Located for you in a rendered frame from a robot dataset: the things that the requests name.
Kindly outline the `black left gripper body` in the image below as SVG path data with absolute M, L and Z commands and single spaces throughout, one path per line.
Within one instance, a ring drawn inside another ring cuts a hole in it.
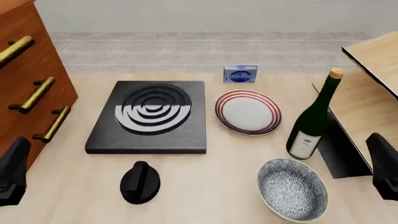
M 18 205 L 25 194 L 25 189 L 26 186 L 17 184 L 0 189 L 0 207 Z

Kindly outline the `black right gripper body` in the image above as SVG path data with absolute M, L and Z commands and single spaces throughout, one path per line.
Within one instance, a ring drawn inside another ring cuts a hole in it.
M 398 201 L 398 178 L 374 179 L 373 185 L 382 199 Z

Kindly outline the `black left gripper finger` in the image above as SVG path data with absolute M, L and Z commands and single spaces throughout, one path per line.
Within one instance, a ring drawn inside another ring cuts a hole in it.
M 27 159 L 31 143 L 25 137 L 18 137 L 0 157 L 0 190 L 12 184 L 26 188 Z

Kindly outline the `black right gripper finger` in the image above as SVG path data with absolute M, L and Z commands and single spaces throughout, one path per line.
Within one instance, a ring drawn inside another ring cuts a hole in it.
M 398 151 L 378 133 L 372 133 L 366 145 L 373 164 L 373 182 L 398 181 Z

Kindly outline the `flat black stove plate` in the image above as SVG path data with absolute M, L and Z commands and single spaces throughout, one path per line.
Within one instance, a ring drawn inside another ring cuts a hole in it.
M 85 151 L 88 154 L 205 154 L 205 83 L 116 82 Z

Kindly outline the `blue patterned bowl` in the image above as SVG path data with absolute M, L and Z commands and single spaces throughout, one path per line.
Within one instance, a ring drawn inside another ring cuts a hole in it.
M 323 179 L 311 167 L 292 158 L 267 161 L 259 169 L 257 186 L 268 209 L 289 222 L 315 222 L 328 207 Z

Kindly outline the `round black stove knob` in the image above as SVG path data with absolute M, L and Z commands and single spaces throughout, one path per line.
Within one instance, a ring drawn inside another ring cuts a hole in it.
M 127 171 L 120 183 L 120 192 L 125 201 L 141 205 L 151 201 L 160 190 L 160 175 L 147 162 L 137 161 Z

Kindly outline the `pale wood rack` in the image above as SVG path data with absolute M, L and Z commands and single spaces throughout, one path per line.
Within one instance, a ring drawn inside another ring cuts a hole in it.
M 373 174 L 366 140 L 380 134 L 398 152 L 398 31 L 341 51 L 357 66 L 346 72 L 329 105 L 320 153 L 334 179 Z

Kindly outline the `dark green wine bottle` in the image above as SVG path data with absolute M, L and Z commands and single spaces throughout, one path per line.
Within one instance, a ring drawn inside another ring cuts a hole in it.
M 286 143 L 294 158 L 306 160 L 312 156 L 328 124 L 328 107 L 344 71 L 331 68 L 316 100 L 296 120 Z

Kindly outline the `wooden cabinet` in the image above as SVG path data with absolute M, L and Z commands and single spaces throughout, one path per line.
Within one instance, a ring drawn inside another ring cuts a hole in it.
M 27 166 L 30 167 L 46 143 L 32 139 L 43 134 L 64 106 L 72 108 L 78 95 L 42 22 L 35 0 L 0 0 L 0 52 L 10 40 L 31 36 L 33 46 L 0 68 L 0 156 L 18 137 L 30 143 Z M 27 114 L 10 110 L 10 104 L 22 104 L 38 87 L 36 80 L 54 77 L 56 82 Z

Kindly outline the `white plate with red rings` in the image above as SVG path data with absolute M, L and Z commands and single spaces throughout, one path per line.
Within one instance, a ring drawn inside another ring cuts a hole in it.
M 269 96 L 252 90 L 223 93 L 215 103 L 217 120 L 229 130 L 245 136 L 264 136 L 282 124 L 282 112 Z

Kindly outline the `small blue printed box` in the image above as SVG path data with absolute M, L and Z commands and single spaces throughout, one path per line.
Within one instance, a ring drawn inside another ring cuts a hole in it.
M 254 83 L 256 81 L 257 65 L 224 65 L 224 83 Z

